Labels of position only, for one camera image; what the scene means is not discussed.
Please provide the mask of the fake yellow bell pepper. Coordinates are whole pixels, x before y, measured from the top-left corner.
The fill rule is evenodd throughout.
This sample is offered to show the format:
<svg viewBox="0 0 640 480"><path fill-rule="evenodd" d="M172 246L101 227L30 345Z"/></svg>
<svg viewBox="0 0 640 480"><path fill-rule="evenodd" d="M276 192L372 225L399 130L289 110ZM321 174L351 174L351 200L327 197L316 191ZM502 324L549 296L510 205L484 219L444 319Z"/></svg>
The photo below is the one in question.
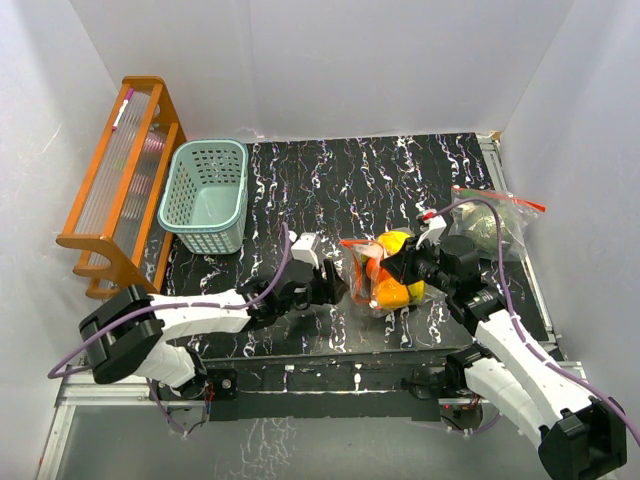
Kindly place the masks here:
<svg viewBox="0 0 640 480"><path fill-rule="evenodd" d="M387 278L373 288L372 301L379 309L395 310L408 306L412 297L405 285L393 278Z"/></svg>

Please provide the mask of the fake orange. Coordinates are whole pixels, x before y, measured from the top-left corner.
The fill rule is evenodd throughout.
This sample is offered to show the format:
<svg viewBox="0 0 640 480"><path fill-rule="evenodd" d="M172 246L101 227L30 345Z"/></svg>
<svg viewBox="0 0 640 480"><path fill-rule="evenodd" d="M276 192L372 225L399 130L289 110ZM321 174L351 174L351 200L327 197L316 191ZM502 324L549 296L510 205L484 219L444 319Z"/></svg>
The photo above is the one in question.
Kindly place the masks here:
<svg viewBox="0 0 640 480"><path fill-rule="evenodd" d="M380 266L380 259L370 257L366 262L366 274L371 283L371 290L378 288L381 282L390 278L389 273Z"/></svg>

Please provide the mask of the clear zip bag with fruit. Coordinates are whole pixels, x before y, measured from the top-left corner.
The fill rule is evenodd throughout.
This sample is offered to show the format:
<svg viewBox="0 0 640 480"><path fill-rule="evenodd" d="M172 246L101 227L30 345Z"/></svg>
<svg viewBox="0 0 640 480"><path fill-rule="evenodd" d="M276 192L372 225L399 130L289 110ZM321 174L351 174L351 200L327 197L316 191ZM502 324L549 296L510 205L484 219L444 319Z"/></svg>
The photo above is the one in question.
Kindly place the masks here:
<svg viewBox="0 0 640 480"><path fill-rule="evenodd" d="M405 231L413 235L413 232L406 228L394 229ZM372 301L371 283L366 274L366 262L370 257L379 258L380 262L385 259L384 247L375 239L342 239L341 247L345 256L345 272L348 274L347 283L350 287L350 294L356 304L359 304L369 316L381 317L396 310L379 309ZM439 292L431 286L426 285L425 298L422 303L411 304L406 307L417 307L434 300Z"/></svg>

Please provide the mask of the fake banana bunch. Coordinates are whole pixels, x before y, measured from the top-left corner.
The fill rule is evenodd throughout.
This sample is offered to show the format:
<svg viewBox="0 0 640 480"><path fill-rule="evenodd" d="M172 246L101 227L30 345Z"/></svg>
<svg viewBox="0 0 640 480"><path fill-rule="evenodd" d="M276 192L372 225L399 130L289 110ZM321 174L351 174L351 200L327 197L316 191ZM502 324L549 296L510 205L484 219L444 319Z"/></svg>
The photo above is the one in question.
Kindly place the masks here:
<svg viewBox="0 0 640 480"><path fill-rule="evenodd" d="M378 237L378 242L384 247L384 257L397 253L404 244L404 241L409 237L409 233L399 230L388 231L380 235ZM409 305L423 302L426 293L426 284L424 282L420 281L406 287L409 289L412 297L412 301Z"/></svg>

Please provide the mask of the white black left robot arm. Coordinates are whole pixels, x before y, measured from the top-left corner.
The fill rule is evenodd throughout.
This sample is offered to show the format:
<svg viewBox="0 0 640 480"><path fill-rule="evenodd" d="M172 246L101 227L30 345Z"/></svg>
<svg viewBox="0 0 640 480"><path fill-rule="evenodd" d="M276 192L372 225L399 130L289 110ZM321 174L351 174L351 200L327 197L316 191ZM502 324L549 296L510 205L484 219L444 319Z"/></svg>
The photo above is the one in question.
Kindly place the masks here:
<svg viewBox="0 0 640 480"><path fill-rule="evenodd" d="M174 340L265 329L293 310L336 305L347 290L333 261L316 267L290 259L272 276L217 294L170 297L129 286L85 317L79 332L96 383L139 376L194 399L205 390L206 369Z"/></svg>

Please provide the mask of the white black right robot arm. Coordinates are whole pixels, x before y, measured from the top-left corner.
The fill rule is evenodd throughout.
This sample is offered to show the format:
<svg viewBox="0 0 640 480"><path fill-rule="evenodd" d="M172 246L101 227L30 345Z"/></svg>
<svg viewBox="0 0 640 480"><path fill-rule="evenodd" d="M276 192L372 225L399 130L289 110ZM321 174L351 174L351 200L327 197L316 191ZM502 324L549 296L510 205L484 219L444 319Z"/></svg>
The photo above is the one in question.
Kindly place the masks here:
<svg viewBox="0 0 640 480"><path fill-rule="evenodd" d="M409 238L381 266L403 285L423 281L444 293L475 339L448 355L447 388L489 400L530 440L550 478L598 479L626 464L617 405L562 369L510 314L504 293L484 281L471 240L453 235L432 246Z"/></svg>

